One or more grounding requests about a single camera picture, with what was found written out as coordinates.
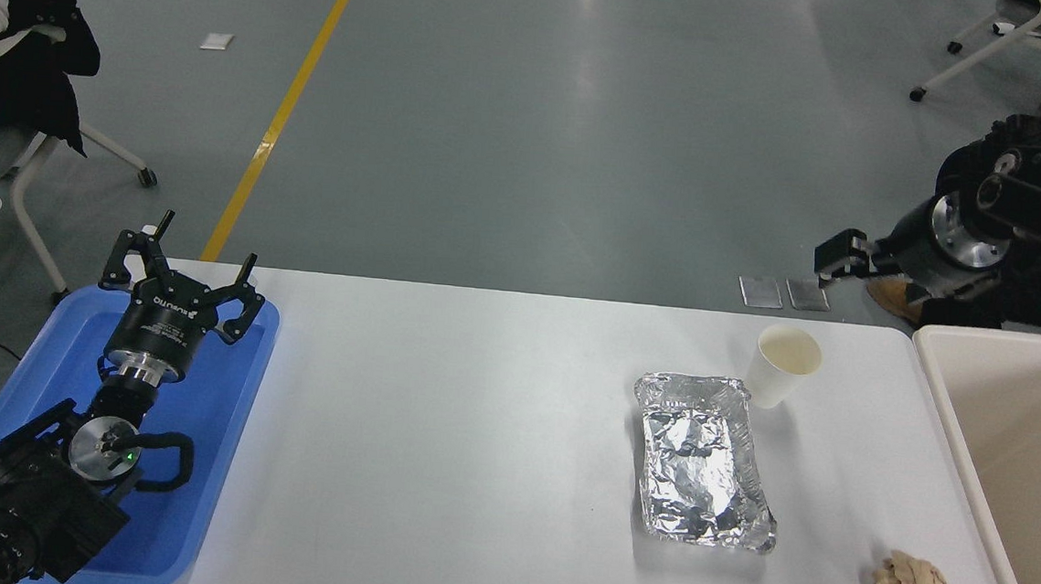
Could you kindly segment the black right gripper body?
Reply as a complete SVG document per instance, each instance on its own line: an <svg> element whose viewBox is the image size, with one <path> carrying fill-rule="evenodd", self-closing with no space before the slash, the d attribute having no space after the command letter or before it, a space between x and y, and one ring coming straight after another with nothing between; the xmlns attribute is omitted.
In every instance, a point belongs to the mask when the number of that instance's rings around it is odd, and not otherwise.
<svg viewBox="0 0 1041 584"><path fill-rule="evenodd" d="M1006 238L985 231L973 207L935 196L889 234L888 250L903 274L934 297L968 297L996 279Z"/></svg>

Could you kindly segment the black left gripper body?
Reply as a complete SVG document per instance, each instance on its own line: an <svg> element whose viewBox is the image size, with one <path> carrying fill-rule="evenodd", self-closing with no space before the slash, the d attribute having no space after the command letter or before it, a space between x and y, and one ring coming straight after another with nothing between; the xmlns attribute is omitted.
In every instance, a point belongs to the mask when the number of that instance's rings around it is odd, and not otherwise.
<svg viewBox="0 0 1041 584"><path fill-rule="evenodd" d="M225 289L181 273L139 280L130 304L112 331L103 355L121 365L131 354L147 354L166 365L167 375L186 376L208 330L220 320L217 308L228 300Z"/></svg>

